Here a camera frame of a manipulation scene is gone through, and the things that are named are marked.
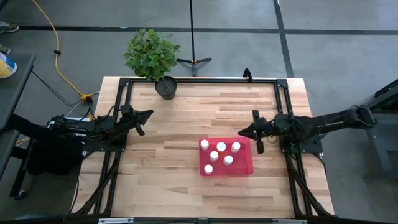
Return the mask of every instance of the yellow cable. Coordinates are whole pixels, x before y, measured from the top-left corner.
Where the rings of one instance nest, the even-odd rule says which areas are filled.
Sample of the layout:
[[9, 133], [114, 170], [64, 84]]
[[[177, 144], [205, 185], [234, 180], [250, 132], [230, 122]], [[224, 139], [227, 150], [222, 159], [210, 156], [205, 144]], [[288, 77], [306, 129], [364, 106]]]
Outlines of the yellow cable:
[[[46, 13], [43, 11], [43, 9], [39, 6], [39, 4], [37, 4], [37, 2], [35, 0], [32, 0], [33, 3], [37, 6], [37, 8], [42, 12], [42, 14], [45, 16], [45, 18], [48, 20], [48, 22], [50, 23], [54, 33], [55, 33], [55, 38], [57, 39], [57, 51], [60, 50], [60, 39], [58, 37], [58, 33], [55, 30], [54, 25], [52, 24], [50, 18], [46, 15]], [[76, 90], [77, 93], [79, 93], [81, 100], [86, 101], [87, 98], [91, 98], [92, 95], [91, 94], [82, 94], [69, 80], [67, 80], [67, 78], [65, 78], [61, 71], [58, 69], [58, 54], [55, 53], [55, 69], [57, 70], [58, 74], [74, 89]]]

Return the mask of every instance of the plant leaf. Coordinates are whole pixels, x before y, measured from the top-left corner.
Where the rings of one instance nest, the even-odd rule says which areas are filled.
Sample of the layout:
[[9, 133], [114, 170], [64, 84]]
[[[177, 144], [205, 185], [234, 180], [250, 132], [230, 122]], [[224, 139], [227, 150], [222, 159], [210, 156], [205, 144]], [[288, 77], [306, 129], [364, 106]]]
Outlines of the plant leaf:
[[172, 71], [172, 67], [169, 64], [166, 64], [165, 72], [171, 72], [171, 71]]
[[148, 63], [148, 66], [151, 66], [151, 67], [157, 66], [157, 61], [155, 61], [155, 60], [150, 61], [150, 62]]
[[141, 72], [142, 72], [143, 75], [148, 75], [149, 72], [150, 72], [150, 68], [149, 68], [149, 67], [143, 68], [143, 69], [141, 70]]
[[130, 65], [131, 65], [131, 66], [134, 66], [134, 67], [137, 67], [137, 66], [140, 66], [141, 63], [140, 63], [140, 61], [138, 61], [138, 60], [131, 60], [131, 61], [130, 61]]
[[141, 63], [141, 66], [142, 66], [143, 68], [148, 67], [148, 61], [147, 61], [147, 60], [143, 60], [142, 63]]
[[177, 65], [177, 61], [176, 60], [168, 60], [167, 64], [170, 66], [176, 66]]
[[170, 59], [173, 59], [173, 53], [172, 52], [168, 52], [166, 55], [165, 55], [165, 57], [164, 57], [164, 60], [170, 60]]
[[163, 40], [163, 44], [167, 48], [173, 48], [174, 47], [173, 44], [170, 41], [168, 41], [168, 40]]
[[160, 71], [159, 67], [154, 68], [154, 78], [156, 81], [159, 81], [163, 77], [163, 73]]
[[150, 81], [151, 78], [152, 78], [152, 75], [146, 75], [146, 76], [145, 76], [145, 79], [148, 80], [148, 81]]
[[145, 29], [140, 29], [140, 30], [139, 30], [139, 35], [140, 35], [141, 37], [145, 36]]
[[154, 31], [153, 29], [148, 30], [148, 34], [149, 34], [149, 35], [156, 35], [156, 34], [155, 34], [155, 31]]
[[134, 74], [136, 74], [137, 76], [140, 76], [141, 70], [139, 68], [134, 69]]

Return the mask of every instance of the red tray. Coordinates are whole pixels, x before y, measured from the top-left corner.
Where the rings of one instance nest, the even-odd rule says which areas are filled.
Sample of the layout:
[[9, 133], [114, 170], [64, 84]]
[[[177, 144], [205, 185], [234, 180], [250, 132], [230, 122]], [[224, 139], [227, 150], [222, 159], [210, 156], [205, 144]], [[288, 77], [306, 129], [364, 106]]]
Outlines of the red tray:
[[[209, 141], [209, 148], [204, 151], [200, 148], [202, 140]], [[217, 144], [223, 142], [226, 144], [226, 150], [224, 152], [217, 151]], [[239, 142], [241, 148], [237, 153], [231, 152], [232, 143]], [[210, 160], [210, 153], [212, 151], [218, 152], [217, 161]], [[233, 157], [231, 165], [224, 165], [224, 158], [228, 155]], [[213, 172], [211, 174], [205, 173], [205, 166], [210, 164], [213, 166]], [[253, 161], [251, 158], [251, 147], [250, 139], [246, 137], [235, 137], [235, 138], [203, 138], [199, 139], [199, 171], [200, 175], [209, 176], [229, 176], [229, 175], [251, 175], [253, 174]]]

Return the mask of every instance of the power cord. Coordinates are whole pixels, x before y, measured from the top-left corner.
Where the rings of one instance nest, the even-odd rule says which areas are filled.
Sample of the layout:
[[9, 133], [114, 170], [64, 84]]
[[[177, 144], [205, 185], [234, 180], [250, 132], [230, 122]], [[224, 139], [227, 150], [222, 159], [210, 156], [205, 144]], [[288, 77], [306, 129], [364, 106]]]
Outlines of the power cord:
[[48, 22], [50, 23], [50, 25], [51, 25], [51, 27], [52, 27], [52, 29], [54, 31], [55, 38], [57, 39], [57, 48], [54, 50], [54, 53], [55, 53], [55, 69], [57, 70], [58, 74], [80, 95], [80, 100], [81, 101], [89, 101], [90, 99], [92, 99], [93, 95], [81, 93], [67, 78], [65, 78], [65, 76], [62, 75], [61, 71], [58, 69], [58, 58], [59, 58], [59, 55], [61, 54], [61, 51], [60, 51], [60, 39], [59, 39], [58, 33], [55, 30], [55, 27], [52, 24], [52, 21], [46, 15], [46, 13], [43, 11], [43, 9], [39, 6], [39, 4], [37, 4], [37, 2], [35, 0], [32, 0], [32, 1], [37, 6], [37, 8], [40, 10], [40, 12], [42, 12], [44, 17], [48, 20]]

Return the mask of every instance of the wooden table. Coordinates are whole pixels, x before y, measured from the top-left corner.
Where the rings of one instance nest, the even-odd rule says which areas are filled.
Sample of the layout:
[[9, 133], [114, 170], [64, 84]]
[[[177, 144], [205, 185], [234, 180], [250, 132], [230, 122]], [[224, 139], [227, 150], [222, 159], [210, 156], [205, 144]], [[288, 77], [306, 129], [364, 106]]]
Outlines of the wooden table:
[[[106, 114], [114, 105], [119, 78], [104, 77], [96, 115]], [[288, 83], [294, 114], [311, 116], [303, 79], [291, 78]], [[128, 135], [113, 217], [294, 217], [286, 162], [278, 144], [264, 140], [265, 153], [259, 155], [252, 143], [254, 174], [249, 177], [202, 177], [198, 170], [199, 138], [236, 136], [252, 122], [254, 109], [266, 119], [276, 115], [272, 85], [179, 83], [176, 97], [165, 101], [154, 84], [135, 83], [131, 99], [134, 109], [155, 112], [143, 128], [145, 136], [135, 131]], [[84, 160], [74, 210], [97, 187], [103, 156], [96, 152]], [[303, 163], [308, 187], [333, 213], [322, 163], [312, 154], [304, 154]], [[301, 190], [298, 194], [304, 211]]]

